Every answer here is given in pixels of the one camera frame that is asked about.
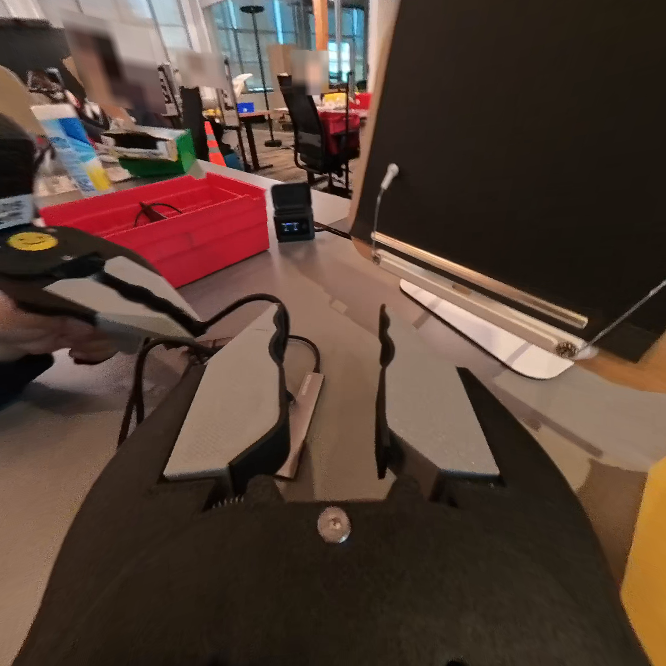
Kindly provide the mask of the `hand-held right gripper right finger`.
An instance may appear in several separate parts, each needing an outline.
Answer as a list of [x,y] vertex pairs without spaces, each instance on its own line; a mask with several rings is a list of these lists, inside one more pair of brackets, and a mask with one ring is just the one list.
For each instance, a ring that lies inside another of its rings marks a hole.
[[378,478],[387,472],[410,476],[427,499],[436,499],[450,479],[499,482],[498,465],[460,369],[386,304],[379,310],[378,339]]

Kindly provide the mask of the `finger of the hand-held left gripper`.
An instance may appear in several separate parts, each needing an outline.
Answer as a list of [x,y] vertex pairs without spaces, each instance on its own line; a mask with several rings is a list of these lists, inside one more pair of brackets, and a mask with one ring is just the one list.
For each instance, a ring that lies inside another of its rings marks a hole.
[[131,301],[144,302],[159,312],[171,315],[195,336],[206,331],[204,321],[158,272],[127,257],[116,256],[104,263],[99,278]]
[[195,339],[195,335],[171,315],[144,302],[131,301],[98,277],[58,280],[47,286],[45,292],[60,297],[67,304],[91,310],[95,327],[108,334],[124,351],[145,338],[186,342]]

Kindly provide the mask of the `red plastic bin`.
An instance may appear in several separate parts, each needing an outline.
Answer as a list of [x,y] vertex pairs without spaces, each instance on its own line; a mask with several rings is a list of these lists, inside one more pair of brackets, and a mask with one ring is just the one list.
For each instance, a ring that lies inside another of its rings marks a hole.
[[207,173],[42,207],[51,227],[73,227],[146,259],[174,287],[270,247],[266,190]]

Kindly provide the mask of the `silver usb hub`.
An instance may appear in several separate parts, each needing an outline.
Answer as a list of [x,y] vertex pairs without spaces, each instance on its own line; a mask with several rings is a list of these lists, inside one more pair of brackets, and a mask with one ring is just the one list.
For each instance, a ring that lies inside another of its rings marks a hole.
[[295,394],[289,411],[290,450],[276,477],[291,481],[298,474],[298,467],[306,438],[316,409],[325,376],[321,372],[309,372]]

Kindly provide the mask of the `person's left hand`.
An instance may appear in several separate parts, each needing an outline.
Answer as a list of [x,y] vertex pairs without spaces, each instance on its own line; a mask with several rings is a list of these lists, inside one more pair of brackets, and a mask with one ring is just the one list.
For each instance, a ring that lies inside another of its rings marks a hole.
[[88,323],[25,312],[1,293],[1,362],[63,349],[81,364],[104,362],[119,351],[110,337]]

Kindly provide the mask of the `white board stand base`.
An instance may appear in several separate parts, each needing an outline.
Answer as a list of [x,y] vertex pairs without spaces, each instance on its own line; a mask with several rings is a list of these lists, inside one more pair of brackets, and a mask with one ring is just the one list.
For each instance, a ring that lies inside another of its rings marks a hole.
[[373,250],[372,260],[400,279],[405,295],[521,376],[553,379],[599,353],[581,338],[394,254]]

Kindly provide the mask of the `blue white packet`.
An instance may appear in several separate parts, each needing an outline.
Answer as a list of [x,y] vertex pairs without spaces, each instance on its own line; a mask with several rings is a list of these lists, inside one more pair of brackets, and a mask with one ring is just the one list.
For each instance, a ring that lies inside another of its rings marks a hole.
[[84,196],[111,192],[111,181],[76,110],[69,104],[38,104],[31,109],[76,188]]

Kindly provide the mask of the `green cardboard box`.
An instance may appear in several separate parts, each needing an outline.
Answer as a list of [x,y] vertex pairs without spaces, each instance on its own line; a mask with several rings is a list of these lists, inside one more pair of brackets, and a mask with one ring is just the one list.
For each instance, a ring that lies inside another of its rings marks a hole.
[[102,134],[102,142],[122,168],[137,178],[184,175],[196,162],[189,129],[110,130]]

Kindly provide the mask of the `orange traffic cone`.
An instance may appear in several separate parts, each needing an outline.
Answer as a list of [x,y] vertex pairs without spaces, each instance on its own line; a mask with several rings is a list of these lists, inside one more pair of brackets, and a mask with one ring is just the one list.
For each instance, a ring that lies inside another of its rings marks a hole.
[[204,120],[204,130],[208,149],[208,162],[225,167],[227,164],[221,148],[222,125],[219,121],[213,119]]

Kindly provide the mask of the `small black display device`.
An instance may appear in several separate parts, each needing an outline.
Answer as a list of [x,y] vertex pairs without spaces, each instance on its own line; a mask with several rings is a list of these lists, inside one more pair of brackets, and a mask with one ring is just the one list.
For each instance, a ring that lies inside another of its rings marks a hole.
[[273,222],[279,243],[313,240],[311,188],[306,182],[283,182],[271,187]]

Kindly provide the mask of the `printed tag sign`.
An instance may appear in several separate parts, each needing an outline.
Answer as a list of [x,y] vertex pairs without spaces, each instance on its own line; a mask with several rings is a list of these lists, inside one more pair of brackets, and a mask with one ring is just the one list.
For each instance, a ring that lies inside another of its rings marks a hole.
[[174,78],[174,74],[169,63],[161,63],[157,66],[162,95],[164,99],[165,112],[163,115],[171,119],[182,120],[182,101],[180,98],[180,89]]

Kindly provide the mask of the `black office chair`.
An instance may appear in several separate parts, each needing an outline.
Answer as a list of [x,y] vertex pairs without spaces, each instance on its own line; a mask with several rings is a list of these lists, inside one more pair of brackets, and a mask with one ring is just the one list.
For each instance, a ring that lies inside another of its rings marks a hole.
[[360,148],[354,153],[331,154],[312,95],[289,75],[279,75],[278,82],[294,131],[296,167],[306,173],[310,187],[325,184],[325,192],[351,198],[349,164],[360,156]]

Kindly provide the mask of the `red storage crate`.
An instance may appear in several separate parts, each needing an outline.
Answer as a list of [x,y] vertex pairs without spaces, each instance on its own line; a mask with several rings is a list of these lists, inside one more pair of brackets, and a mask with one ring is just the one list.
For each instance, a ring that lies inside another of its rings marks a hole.
[[371,99],[371,93],[357,93],[353,99],[342,92],[323,96],[317,109],[331,154],[354,153],[360,148],[360,131],[368,118]]

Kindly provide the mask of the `black board with wooden edge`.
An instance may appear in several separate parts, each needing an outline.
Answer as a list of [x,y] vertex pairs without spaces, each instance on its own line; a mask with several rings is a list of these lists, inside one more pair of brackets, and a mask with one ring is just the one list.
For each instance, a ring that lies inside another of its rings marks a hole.
[[396,5],[356,248],[599,349],[570,369],[665,394],[665,2]]

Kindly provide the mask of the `black floor lamp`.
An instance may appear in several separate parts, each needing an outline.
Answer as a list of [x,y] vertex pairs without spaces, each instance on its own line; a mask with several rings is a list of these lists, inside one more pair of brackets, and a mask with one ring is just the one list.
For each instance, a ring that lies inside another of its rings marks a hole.
[[258,66],[259,66],[260,77],[261,77],[261,82],[262,82],[264,105],[266,107],[266,113],[267,113],[266,120],[267,120],[267,123],[268,123],[268,132],[269,132],[269,139],[265,140],[264,145],[265,145],[265,147],[269,147],[269,148],[281,148],[282,147],[282,141],[279,138],[276,138],[274,136],[274,131],[273,131],[272,115],[271,115],[270,103],[269,103],[269,99],[268,99],[268,87],[267,87],[267,84],[266,84],[266,77],[265,77],[265,73],[264,73],[261,44],[260,44],[260,39],[259,39],[259,31],[258,31],[257,18],[256,18],[257,15],[261,14],[264,11],[264,8],[263,8],[262,5],[243,5],[243,6],[241,6],[240,11],[245,13],[246,15],[249,15],[252,19],[252,24],[253,24],[254,42],[255,42],[256,52],[257,52],[257,57],[258,57]]

